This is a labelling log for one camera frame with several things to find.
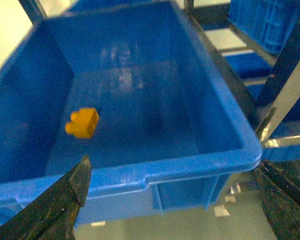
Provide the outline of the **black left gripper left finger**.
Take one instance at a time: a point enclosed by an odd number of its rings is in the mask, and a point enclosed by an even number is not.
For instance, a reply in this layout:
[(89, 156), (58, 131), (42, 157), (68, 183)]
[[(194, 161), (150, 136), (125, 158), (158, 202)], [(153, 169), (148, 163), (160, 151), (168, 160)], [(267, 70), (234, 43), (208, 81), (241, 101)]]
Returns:
[(21, 212), (0, 226), (0, 240), (73, 240), (92, 177), (88, 155)]

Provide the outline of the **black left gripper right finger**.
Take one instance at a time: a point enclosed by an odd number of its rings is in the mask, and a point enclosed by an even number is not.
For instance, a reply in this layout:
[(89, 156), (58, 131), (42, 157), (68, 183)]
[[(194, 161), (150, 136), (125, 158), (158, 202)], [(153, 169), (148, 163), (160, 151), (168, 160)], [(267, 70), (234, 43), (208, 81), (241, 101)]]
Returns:
[(278, 240), (300, 240), (300, 178), (283, 162), (262, 160), (254, 170), (261, 206)]

